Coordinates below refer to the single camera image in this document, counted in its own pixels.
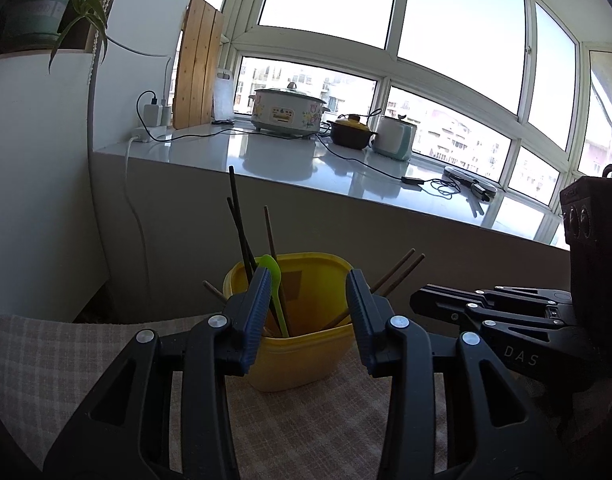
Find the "brown wooden chopstick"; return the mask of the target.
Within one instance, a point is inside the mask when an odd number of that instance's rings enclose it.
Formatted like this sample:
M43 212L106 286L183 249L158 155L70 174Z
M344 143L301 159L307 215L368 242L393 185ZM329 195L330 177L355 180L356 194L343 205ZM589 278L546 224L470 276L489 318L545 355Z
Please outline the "brown wooden chopstick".
M403 281L411 275L417 267L424 261L426 255L420 254L416 259L414 259L407 266L403 265L392 278L390 278L382 287L379 287L379 292L383 297L389 296L392 292L394 292Z
M227 297L216 286L211 284L209 281L202 281L202 285L207 292L210 292L218 301L221 302L221 304L227 303Z
M379 290L379 287L382 287L390 278L392 278L394 274L414 255L414 252L415 248L410 248L391 269L389 269L381 278L370 286L371 292L376 292L376 290ZM324 325L323 330L328 330L329 328L338 326L338 324L342 322L344 318L347 318L348 315L349 309L346 308L345 311L339 314L336 318L333 318L333 320L328 322L327 325Z
M272 224L270 219L270 212L267 205L263 206L263 214L265 215L265 223L266 223L266 232L267 239L269 244L270 255L274 261L277 261L277 251L275 250L273 232L272 232ZM280 330L283 337L289 336L289 326L286 322L286 314L285 314L285 301L283 297L283 290L281 287L281 282L278 282L277 286L277 300L275 300L275 306L277 307L278 319L280 322Z

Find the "green plastic spoon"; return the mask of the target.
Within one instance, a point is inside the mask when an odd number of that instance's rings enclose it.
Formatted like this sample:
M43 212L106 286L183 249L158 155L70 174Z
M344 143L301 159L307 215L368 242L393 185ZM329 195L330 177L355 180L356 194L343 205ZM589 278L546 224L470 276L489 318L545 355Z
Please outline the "green plastic spoon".
M257 259L257 266L269 271L271 276L271 299L272 315L282 337L289 336L289 329L285 321L283 308L280 301L281 270L278 263L271 255L262 255Z

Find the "black chopstick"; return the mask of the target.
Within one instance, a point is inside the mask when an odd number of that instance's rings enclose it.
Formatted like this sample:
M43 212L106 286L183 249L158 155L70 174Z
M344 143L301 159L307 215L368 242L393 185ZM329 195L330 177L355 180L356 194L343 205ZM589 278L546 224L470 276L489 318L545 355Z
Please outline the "black chopstick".
M239 222L239 215L237 214L232 198L230 196L227 196L227 204L229 207L229 210L231 212L231 217L233 219L234 225L235 225L235 229L236 229L236 233L237 233L237 238L239 239L239 244L240 244L240 249L241 249L241 256L242 256L242 262L243 262L243 266L244 266L244 271L246 273L246 278L248 281L248 284L251 283L251 279L254 276L254 271L251 270L251 266L249 265L248 262L248 258L247 258L247 251L245 248L245 244L244 244L244 237L242 234L242 231L240 229L240 222Z
M229 167L229 181L230 181L230 209L235 227L237 229L237 235L239 235L240 247L242 252L242 261L246 272L247 280L250 282L254 276L256 270L256 263L254 257L251 255L251 248L249 248L248 241L245 235L244 223L242 219L239 195L237 195L236 180L234 167Z

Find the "yellow plastic container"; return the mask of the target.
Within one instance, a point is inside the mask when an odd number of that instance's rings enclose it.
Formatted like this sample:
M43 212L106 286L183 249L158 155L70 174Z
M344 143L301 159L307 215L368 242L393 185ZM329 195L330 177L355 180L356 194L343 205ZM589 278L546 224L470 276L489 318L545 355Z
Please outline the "yellow plastic container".
M353 266L325 252L283 254L278 264L289 336L281 337L273 317L267 317L267 333L246 375L261 392L289 390L326 378L355 341L345 292Z

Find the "white counter cabinet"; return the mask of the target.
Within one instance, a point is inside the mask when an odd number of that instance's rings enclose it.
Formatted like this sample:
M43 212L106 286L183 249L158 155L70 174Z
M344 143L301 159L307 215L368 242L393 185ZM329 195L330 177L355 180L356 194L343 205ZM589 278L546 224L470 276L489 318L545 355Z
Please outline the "white counter cabinet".
M558 221L516 198L476 205L397 181L402 166L368 154L273 136L197 128L170 143L118 143L92 153L98 225L118 310L130 321L217 309L202 281L220 285L241 249L227 204L233 166L244 230L257 255L326 252L381 278L410 249L421 265L393 292L406 312L427 284L565 289L569 257L553 245Z

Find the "white teal kettle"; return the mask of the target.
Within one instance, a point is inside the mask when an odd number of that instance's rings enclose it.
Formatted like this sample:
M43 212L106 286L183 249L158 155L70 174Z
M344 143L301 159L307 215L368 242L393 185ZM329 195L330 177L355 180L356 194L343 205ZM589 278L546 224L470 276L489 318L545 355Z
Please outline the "white teal kettle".
M406 162L412 156L412 145L417 126L406 122L403 116L382 115L372 140L372 150L398 162Z

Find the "black clay pot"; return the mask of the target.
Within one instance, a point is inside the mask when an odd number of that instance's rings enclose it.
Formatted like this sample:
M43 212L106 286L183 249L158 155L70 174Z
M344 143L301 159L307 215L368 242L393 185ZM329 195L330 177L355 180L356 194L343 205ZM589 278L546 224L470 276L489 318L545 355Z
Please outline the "black clay pot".
M360 116L357 114L336 119L334 122L329 122L329 125L333 143L343 148L361 151L369 145L374 136L374 132L360 122Z

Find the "pink checked cloth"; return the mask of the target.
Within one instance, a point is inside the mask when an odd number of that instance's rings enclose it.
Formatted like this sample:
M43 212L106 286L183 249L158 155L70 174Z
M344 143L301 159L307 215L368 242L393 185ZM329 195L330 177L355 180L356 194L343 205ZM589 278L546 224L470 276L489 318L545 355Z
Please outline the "pink checked cloth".
M35 466L140 328L0 315L0 419ZM391 382L371 378L356 349L304 387L260 392L240 377L225 385L242 478L375 478Z

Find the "white power strip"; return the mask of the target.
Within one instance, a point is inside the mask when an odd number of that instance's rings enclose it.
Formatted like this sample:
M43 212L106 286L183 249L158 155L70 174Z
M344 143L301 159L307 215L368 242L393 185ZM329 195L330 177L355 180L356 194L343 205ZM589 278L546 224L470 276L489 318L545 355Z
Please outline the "white power strip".
M146 103L140 108L140 125L132 130L139 142L149 143L166 134L171 123L171 107L163 104Z

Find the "floral white slow cooker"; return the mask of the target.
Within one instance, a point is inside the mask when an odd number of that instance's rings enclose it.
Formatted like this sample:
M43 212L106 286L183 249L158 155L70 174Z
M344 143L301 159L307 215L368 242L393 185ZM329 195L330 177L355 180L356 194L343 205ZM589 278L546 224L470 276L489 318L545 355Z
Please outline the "floral white slow cooker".
M256 89L251 98L251 123L288 136L318 133L323 114L330 110L323 100L297 91L293 82L284 89Z

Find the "wooden board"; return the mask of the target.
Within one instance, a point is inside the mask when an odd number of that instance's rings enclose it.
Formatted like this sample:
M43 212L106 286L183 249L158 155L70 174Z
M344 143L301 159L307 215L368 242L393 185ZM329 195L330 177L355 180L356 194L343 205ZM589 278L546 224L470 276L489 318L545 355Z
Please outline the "wooden board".
M223 15L205 0L190 0L182 29L172 125L209 124L220 52Z

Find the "potted spider plant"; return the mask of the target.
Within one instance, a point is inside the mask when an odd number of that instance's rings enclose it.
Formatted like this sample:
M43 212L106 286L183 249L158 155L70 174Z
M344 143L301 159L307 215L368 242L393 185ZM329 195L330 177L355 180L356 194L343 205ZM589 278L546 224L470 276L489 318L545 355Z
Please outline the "potted spider plant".
M113 0L9 0L3 10L1 47L6 52L44 50L53 63L71 34L86 26L108 50Z

